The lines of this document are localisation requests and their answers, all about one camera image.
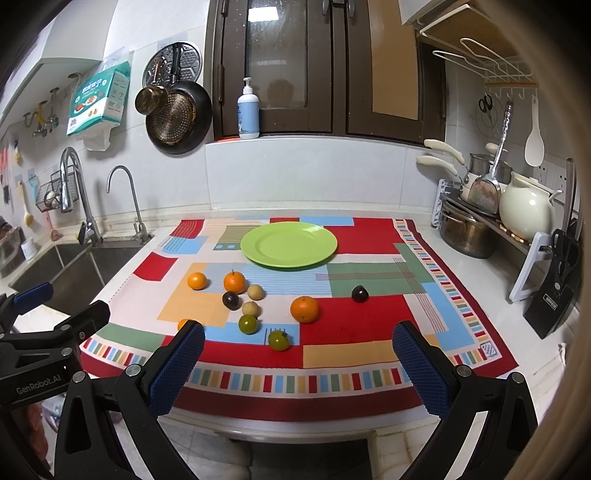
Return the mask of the white blue pump bottle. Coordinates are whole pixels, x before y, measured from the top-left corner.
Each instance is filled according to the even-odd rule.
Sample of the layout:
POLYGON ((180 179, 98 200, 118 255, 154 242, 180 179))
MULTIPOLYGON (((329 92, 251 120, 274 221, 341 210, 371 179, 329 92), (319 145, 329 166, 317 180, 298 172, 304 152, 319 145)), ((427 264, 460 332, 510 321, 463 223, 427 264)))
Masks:
POLYGON ((252 88, 252 78, 243 78, 242 95, 236 102, 238 108, 238 136, 242 140, 259 137, 259 97, 252 88))

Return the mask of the white ceramic pot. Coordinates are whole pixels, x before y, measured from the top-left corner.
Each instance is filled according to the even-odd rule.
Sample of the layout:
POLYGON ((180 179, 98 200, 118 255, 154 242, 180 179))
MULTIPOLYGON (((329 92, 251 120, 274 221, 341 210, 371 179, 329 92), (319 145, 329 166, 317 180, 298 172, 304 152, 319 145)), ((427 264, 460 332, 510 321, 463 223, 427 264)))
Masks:
POLYGON ((536 233, 550 234, 555 220, 554 200, 563 191, 552 190, 537 180, 513 172, 501 196, 499 214, 514 235, 531 242, 536 233))

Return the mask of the green fruit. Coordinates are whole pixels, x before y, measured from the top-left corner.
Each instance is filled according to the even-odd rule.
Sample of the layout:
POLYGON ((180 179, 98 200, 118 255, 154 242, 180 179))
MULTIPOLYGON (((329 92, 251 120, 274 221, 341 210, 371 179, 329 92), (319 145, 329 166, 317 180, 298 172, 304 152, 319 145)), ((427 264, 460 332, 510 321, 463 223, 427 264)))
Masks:
POLYGON ((273 351, 283 352, 290 347, 290 338, 283 330, 271 330, 267 337, 267 344, 273 351))
POLYGON ((259 330, 259 321, 256 316, 245 314, 238 320, 238 329, 245 335, 255 334, 259 330))

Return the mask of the large chrome faucet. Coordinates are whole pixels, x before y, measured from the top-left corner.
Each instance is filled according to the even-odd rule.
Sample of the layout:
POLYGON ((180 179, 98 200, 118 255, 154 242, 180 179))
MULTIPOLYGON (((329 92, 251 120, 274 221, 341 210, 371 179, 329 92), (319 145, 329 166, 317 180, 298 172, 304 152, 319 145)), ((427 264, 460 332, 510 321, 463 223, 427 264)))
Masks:
POLYGON ((78 195, 82 205, 84 219, 78 232, 78 243, 80 245, 99 245, 102 242, 102 236, 91 210, 79 156, 73 147, 66 147, 61 153, 59 177, 61 212, 68 213, 73 210, 74 194, 78 195))

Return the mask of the green fruit front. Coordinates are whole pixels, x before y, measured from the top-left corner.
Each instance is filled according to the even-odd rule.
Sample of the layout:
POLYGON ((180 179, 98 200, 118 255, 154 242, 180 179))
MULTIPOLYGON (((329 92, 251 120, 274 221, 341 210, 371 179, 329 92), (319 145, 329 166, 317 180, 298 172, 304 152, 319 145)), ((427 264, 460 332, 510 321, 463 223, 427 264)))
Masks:
POLYGON ((271 330, 267 337, 267 344, 273 351, 283 352, 290 347, 290 338, 283 330, 271 330))

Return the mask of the dark plum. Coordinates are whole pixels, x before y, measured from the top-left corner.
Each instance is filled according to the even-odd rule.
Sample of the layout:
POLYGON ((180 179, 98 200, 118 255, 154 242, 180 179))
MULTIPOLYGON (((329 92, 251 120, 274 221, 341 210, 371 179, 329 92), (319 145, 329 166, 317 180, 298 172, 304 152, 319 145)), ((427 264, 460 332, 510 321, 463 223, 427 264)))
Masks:
POLYGON ((240 298, 235 292, 224 292, 224 294, 222 294, 221 301, 223 306, 228 308, 230 311, 238 310, 240 307, 240 298))
POLYGON ((351 297, 355 302, 363 303, 369 300, 370 294, 363 285, 356 285, 351 292, 351 297))

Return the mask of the white metal shelf rack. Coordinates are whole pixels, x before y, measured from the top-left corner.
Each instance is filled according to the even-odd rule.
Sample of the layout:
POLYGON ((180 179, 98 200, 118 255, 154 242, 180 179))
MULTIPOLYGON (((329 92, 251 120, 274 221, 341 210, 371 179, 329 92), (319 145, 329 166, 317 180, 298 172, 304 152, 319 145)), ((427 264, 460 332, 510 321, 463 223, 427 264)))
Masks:
POLYGON ((442 202, 448 200, 451 204, 463 207, 472 213, 478 220, 488 225, 498 237, 497 247, 501 241, 511 245, 514 249, 524 256, 524 261, 517 278, 509 292, 508 300, 511 303, 520 302, 533 296, 538 291, 539 286, 530 280, 534 268, 540 262, 548 262, 551 259, 551 236, 545 233, 536 233, 531 242, 526 242, 515 236, 496 218, 487 217, 474 210, 460 198, 460 184, 458 182, 446 179, 440 179, 435 197, 435 204, 431 216, 431 224, 439 231, 440 214, 442 202))

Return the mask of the large orange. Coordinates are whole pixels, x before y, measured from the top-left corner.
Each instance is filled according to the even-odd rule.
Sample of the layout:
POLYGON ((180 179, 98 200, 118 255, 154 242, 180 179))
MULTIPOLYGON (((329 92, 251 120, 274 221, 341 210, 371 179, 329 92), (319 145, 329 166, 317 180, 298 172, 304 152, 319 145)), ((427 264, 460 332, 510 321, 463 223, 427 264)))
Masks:
POLYGON ((318 313, 318 301, 310 296, 297 297, 290 304, 290 315, 301 324, 314 322, 318 318, 318 313))

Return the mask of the paper towel box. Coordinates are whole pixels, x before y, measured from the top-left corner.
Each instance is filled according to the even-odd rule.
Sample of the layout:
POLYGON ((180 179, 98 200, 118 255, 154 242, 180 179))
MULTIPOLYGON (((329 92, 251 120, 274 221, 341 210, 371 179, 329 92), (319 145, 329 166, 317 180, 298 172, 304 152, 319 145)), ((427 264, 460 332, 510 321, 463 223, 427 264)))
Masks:
POLYGON ((66 135, 82 137, 92 129, 109 132, 123 117, 130 83, 128 61, 95 74, 73 96, 66 135))

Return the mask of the orange with stem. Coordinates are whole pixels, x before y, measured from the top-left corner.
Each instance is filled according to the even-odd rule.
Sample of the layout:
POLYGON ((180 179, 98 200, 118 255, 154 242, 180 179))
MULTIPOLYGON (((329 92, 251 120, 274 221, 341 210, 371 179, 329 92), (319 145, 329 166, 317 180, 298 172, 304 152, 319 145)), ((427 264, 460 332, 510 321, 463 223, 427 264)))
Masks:
POLYGON ((238 271, 230 271, 223 278, 224 290, 235 294, 242 294, 246 289, 245 276, 238 271))

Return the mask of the colourful patchwork cloth mat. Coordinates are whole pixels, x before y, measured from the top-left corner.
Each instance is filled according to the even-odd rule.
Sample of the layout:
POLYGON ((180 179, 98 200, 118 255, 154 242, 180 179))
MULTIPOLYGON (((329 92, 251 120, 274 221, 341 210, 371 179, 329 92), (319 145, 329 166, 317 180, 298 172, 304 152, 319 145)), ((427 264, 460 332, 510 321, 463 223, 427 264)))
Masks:
POLYGON ((205 344, 176 406, 243 420, 367 418, 420 404, 392 335, 413 323, 455 365, 499 377, 517 363, 484 310, 409 219, 321 217, 332 258, 269 269, 242 253, 256 219, 190 219, 101 299, 110 320, 81 348, 108 377, 145 363, 187 320, 205 344))

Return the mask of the black frying pan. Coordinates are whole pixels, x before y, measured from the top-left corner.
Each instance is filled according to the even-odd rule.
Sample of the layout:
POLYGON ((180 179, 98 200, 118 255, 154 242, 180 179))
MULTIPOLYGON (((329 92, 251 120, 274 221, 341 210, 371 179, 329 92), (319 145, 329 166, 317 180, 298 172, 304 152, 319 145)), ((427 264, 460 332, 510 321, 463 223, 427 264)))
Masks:
POLYGON ((184 155, 197 148, 211 127, 211 98, 200 84, 182 77, 181 42, 171 45, 168 80, 151 84, 153 100, 145 114, 148 137, 167 155, 184 155))

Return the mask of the tan round fruit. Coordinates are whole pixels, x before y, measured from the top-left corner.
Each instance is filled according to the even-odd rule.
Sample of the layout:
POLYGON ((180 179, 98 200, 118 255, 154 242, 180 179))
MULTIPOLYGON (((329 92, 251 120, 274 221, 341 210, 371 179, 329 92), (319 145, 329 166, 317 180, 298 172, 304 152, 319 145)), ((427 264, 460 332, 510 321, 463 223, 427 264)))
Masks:
POLYGON ((263 287, 259 284, 250 284, 249 288, 246 290, 247 296, 253 301, 259 301, 266 296, 266 292, 264 292, 263 287))
POLYGON ((247 301, 242 304, 242 314, 243 315, 250 315, 253 317, 258 318, 260 314, 259 305, 257 305, 254 301, 247 301))

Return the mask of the steel stock pot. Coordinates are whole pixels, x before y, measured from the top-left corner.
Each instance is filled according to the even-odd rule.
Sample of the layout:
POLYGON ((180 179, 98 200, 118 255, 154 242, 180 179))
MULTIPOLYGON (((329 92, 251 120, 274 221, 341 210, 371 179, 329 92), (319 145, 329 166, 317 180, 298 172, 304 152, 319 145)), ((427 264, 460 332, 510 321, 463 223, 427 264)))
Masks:
POLYGON ((448 200, 442 202, 439 231, 449 246, 473 258, 489 258, 497 248, 497 234, 488 225, 448 200))

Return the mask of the small orange mandarin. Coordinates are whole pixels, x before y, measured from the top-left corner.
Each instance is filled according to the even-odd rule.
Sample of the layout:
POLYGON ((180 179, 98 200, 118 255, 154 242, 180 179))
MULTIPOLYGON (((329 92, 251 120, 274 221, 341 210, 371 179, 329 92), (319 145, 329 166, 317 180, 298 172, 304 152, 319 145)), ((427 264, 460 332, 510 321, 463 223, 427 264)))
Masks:
POLYGON ((187 285, 192 290, 203 290, 207 287, 207 278, 202 272, 190 273, 187 277, 187 285))

